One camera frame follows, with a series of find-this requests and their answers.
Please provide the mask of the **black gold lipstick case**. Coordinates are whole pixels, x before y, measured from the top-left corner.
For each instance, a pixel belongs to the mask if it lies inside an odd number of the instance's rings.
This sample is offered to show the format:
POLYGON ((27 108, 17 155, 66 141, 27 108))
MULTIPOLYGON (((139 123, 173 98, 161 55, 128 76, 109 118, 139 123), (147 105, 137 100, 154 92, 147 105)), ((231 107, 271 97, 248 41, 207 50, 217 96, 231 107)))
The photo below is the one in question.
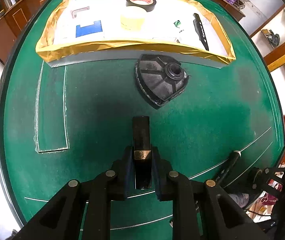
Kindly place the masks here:
POLYGON ((132 128, 135 189, 150 189, 152 184, 152 149, 149 117, 135 116, 132 119, 132 128))

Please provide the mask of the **white bottle green label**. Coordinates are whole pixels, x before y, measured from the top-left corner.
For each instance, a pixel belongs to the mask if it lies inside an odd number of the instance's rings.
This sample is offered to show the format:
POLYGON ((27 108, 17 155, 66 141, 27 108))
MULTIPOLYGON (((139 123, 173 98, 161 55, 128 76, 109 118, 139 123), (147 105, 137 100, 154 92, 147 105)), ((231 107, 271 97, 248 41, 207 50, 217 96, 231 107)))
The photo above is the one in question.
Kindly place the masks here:
POLYGON ((180 20, 175 21, 173 24, 175 26, 175 33, 176 33, 175 41, 177 43, 180 43, 183 40, 184 36, 184 31, 185 31, 184 25, 180 20))

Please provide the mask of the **blue white medicine box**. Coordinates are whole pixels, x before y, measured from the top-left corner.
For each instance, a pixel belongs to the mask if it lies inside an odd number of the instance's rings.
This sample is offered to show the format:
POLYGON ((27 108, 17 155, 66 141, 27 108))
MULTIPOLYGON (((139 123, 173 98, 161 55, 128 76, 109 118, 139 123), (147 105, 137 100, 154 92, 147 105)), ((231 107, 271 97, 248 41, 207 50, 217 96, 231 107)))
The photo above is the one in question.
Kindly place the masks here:
POLYGON ((102 32, 101 21, 94 21, 91 25, 86 25, 81 27, 80 25, 76 26, 76 34, 75 37, 86 36, 89 34, 102 32))

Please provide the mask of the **yellow masking tape roll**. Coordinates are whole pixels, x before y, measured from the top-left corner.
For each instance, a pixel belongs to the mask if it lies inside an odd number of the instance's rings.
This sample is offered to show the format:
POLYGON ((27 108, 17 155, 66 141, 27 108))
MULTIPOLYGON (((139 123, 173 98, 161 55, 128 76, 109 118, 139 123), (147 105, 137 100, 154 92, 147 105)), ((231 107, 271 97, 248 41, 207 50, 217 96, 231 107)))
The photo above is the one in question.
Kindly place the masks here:
POLYGON ((125 7, 120 14, 121 27, 125 30, 140 31, 147 12, 135 6, 125 7))

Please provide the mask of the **pink white medicine box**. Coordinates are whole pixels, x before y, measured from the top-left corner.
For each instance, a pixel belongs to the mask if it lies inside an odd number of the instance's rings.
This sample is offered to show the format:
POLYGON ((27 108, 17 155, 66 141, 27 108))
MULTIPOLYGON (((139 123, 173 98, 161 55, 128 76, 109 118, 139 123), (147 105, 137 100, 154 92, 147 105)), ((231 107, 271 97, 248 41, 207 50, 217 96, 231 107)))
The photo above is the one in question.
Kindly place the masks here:
POLYGON ((78 8, 78 9, 74 9, 71 11, 71 14, 72 14, 72 18, 77 18, 78 15, 81 15, 85 12, 88 12, 90 9, 89 6, 87 7, 83 7, 83 8, 78 8))

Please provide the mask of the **black electrical tape roll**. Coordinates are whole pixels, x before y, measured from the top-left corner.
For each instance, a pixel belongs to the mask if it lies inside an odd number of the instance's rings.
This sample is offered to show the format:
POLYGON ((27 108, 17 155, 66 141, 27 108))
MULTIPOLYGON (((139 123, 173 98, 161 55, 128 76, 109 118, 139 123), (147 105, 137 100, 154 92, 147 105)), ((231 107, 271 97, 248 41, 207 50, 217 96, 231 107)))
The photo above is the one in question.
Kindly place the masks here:
POLYGON ((150 12, 154 9, 157 4, 156 0, 126 0, 126 5, 140 7, 144 9, 146 12, 150 12))

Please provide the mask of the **black plastic fan-shaped part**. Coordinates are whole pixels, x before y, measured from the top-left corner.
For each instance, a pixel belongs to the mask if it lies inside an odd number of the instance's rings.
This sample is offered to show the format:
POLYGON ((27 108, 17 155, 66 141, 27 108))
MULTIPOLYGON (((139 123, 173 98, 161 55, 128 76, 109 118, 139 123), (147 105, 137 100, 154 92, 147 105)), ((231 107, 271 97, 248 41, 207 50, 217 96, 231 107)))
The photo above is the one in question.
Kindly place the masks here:
POLYGON ((135 65, 138 87, 155 107, 160 108, 179 96, 190 76, 171 56, 142 54, 135 65))

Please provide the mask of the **gold-lined white tray box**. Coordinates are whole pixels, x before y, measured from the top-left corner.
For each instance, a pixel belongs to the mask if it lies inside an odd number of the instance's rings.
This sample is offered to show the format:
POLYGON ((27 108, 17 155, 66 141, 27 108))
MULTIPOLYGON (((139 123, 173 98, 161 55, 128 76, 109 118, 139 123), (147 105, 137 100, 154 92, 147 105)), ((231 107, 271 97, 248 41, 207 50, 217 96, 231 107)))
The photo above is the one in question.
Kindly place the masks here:
POLYGON ((178 53, 224 65, 236 59, 217 16, 196 0, 62 0, 35 48, 48 63, 121 49, 178 53))

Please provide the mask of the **wooden cabinet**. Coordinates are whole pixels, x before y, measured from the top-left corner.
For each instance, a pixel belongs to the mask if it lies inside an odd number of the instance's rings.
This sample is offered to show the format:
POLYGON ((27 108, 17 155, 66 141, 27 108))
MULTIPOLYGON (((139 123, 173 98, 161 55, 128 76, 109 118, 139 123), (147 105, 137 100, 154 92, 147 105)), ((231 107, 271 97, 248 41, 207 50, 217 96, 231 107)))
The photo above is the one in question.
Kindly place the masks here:
POLYGON ((46 0, 20 0, 0 18, 0 60, 5 62, 20 33, 46 0))

